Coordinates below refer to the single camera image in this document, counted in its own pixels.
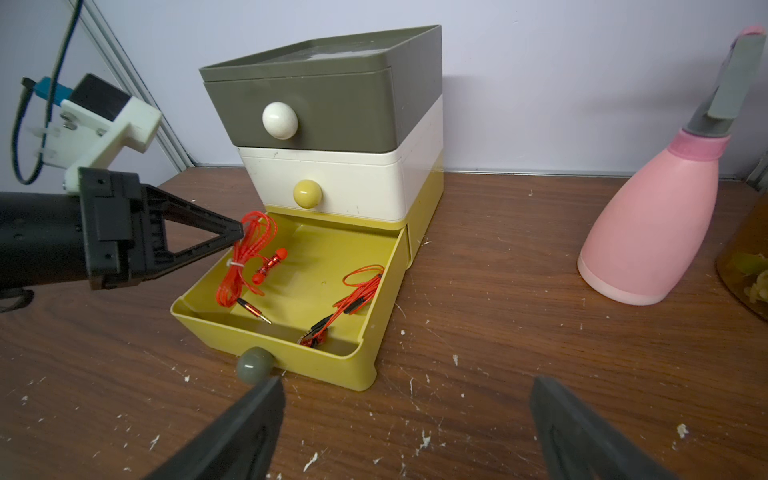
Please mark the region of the olive green top drawer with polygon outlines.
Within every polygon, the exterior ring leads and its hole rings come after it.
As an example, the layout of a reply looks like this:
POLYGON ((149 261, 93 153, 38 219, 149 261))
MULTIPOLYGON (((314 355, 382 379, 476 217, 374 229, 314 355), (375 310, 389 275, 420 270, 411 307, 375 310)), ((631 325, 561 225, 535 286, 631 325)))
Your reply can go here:
POLYGON ((238 147, 384 153, 404 137, 388 69, 206 82, 205 89, 238 147), (263 111, 273 102, 288 105, 298 119, 289 139, 273 137, 263 124, 263 111))

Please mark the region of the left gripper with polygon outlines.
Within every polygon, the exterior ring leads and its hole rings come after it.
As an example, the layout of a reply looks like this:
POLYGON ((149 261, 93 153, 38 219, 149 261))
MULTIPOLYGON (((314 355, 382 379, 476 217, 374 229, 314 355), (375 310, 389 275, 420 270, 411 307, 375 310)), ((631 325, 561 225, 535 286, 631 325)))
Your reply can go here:
POLYGON ((78 170, 90 287, 135 286, 221 252, 244 236, 240 221, 159 188, 134 173, 78 170))

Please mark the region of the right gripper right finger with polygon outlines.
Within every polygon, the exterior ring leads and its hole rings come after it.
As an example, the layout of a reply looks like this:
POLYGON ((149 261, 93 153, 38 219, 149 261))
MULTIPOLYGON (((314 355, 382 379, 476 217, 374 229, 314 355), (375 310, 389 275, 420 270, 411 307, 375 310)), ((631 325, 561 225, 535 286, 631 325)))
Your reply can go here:
POLYGON ((537 376, 529 406, 551 479, 674 479, 557 379, 537 376))

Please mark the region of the cream drawer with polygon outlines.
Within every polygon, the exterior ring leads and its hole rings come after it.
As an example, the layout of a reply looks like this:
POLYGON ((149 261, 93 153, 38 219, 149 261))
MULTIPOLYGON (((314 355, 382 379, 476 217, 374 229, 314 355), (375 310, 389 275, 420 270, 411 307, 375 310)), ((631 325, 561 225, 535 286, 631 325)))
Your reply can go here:
POLYGON ((240 147, 240 157, 270 207, 309 210, 385 222, 402 220, 409 209, 400 163, 393 152, 367 154, 240 147), (320 200, 304 207, 294 198, 302 181, 315 183, 320 200))

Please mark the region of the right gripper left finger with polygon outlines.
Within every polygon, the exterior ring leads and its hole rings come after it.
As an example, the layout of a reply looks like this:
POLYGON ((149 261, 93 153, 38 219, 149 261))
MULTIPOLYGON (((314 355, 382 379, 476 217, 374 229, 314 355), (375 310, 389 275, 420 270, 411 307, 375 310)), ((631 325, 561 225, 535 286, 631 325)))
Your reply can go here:
POLYGON ((264 479, 284 417, 282 381, 270 377, 248 391, 149 479, 264 479))

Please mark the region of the red earphones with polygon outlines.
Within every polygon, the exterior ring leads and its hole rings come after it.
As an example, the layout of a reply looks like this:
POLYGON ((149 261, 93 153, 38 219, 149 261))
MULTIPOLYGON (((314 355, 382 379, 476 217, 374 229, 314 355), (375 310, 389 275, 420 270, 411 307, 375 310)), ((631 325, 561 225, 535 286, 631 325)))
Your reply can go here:
POLYGON ((278 248, 270 257, 262 254, 278 233, 277 222, 266 213, 250 212, 242 218, 241 224, 244 236, 235 242, 231 257, 227 259, 227 272, 216 291, 216 301, 221 307, 240 305, 257 319, 271 324, 258 308, 243 298, 242 293, 247 288, 251 293, 264 296, 258 286, 264 283, 271 270, 287 259, 288 252, 278 248))
POLYGON ((360 267, 343 277, 344 286, 353 291, 333 304, 334 312, 315 323, 298 340, 298 344, 315 348, 325 342, 330 326, 342 315, 353 315, 372 302, 381 284, 385 268, 372 264, 360 267))

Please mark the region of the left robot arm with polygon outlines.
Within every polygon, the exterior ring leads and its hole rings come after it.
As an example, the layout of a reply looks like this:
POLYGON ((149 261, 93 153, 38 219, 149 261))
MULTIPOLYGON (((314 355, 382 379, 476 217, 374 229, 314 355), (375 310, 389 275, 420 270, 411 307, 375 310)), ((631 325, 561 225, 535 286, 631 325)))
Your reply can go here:
POLYGON ((74 195, 1 195, 1 310, 33 287, 86 280, 94 290, 154 280, 225 250, 242 224, 144 184, 134 173, 82 168, 74 195))

